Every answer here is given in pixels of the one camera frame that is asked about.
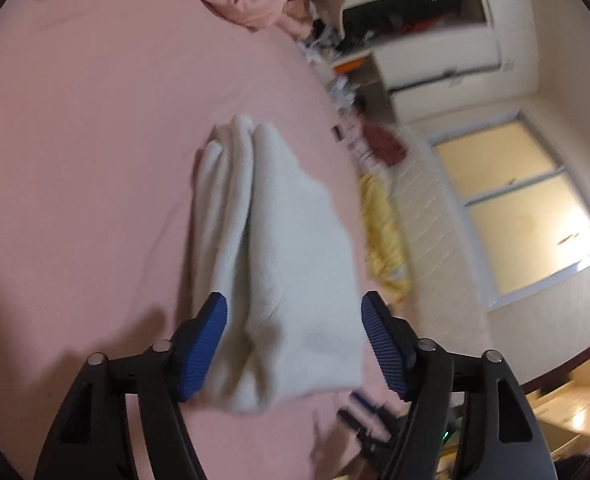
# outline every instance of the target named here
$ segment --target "window frame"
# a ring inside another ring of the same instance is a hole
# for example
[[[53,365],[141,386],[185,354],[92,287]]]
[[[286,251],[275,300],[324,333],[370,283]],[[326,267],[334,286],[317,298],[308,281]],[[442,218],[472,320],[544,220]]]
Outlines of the window frame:
[[[532,137],[542,146],[543,150],[553,159],[556,167],[546,173],[526,178],[513,184],[504,185],[496,189],[478,193],[468,198],[460,198],[454,187],[453,181],[446,172],[440,156],[434,149],[435,146],[447,140],[473,135],[485,128],[501,126],[502,124],[507,124],[513,121],[521,121],[521,123],[524,124],[529,134],[532,135]],[[507,294],[498,293],[494,272],[490,265],[486,248],[484,247],[481,236],[477,233],[472,217],[466,210],[467,206],[482,202],[483,200],[490,200],[497,196],[501,196],[518,189],[524,189],[525,187],[538,184],[539,182],[543,182],[560,174],[565,174],[568,177],[571,185],[574,187],[577,196],[580,200],[582,200],[586,211],[588,214],[590,214],[590,195],[587,193],[584,185],[581,183],[581,180],[578,178],[574,169],[564,160],[559,151],[533,124],[533,122],[529,120],[527,115],[522,110],[519,110],[517,113],[494,116],[483,121],[467,124],[464,127],[446,129],[440,133],[430,134],[424,137],[424,141],[428,156],[432,161],[433,166],[437,169],[438,179],[447,190],[447,201],[452,206],[452,209],[456,211],[456,221],[459,223],[459,226],[464,235],[464,248],[473,266],[473,281],[478,287],[482,303],[487,306],[488,310],[495,310],[506,304],[523,300],[528,296],[546,290],[550,286],[557,285],[567,280],[571,276],[574,276],[581,270],[590,267],[589,254],[583,260],[565,267],[564,269],[558,270],[557,272],[547,276],[546,278],[543,278],[542,280],[531,283],[530,285],[519,288],[518,290],[508,292]]]

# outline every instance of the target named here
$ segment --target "blue gripper pad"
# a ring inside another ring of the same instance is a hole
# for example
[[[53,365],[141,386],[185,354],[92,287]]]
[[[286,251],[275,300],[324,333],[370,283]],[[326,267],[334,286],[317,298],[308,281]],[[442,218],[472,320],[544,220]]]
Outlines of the blue gripper pad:
[[[361,323],[364,325],[370,345],[386,379],[386,384],[390,390],[404,399],[408,392],[408,383],[404,375],[407,362],[395,344],[392,334],[387,330],[385,323],[390,323],[388,318],[394,320],[379,294],[370,292],[362,298]]]
[[[186,402],[202,389],[227,317],[226,298],[211,292],[197,317],[184,321],[172,336],[174,394],[179,402]]]

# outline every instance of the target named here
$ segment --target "yellow cloth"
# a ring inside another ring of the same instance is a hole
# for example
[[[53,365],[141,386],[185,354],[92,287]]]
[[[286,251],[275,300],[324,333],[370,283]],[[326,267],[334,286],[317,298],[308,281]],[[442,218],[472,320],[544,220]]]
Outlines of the yellow cloth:
[[[395,211],[378,176],[361,175],[360,187],[368,272],[383,286],[386,299],[399,303],[410,291],[411,279]]]

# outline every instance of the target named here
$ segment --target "orange object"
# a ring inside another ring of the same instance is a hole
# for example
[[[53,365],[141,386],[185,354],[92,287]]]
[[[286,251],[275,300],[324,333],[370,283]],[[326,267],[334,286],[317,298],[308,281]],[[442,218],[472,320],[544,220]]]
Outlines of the orange object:
[[[365,57],[360,57],[354,61],[349,61],[348,63],[343,63],[333,68],[334,72],[337,75],[347,74],[348,72],[352,72],[356,68],[359,68],[361,65],[366,63]]]

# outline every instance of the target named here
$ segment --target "red cloth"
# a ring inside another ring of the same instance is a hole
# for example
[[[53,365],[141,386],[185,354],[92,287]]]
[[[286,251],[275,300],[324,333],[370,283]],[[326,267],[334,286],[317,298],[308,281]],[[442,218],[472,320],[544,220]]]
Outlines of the red cloth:
[[[364,124],[363,133],[375,156],[388,166],[396,166],[406,158],[408,147],[393,132],[375,124]]]

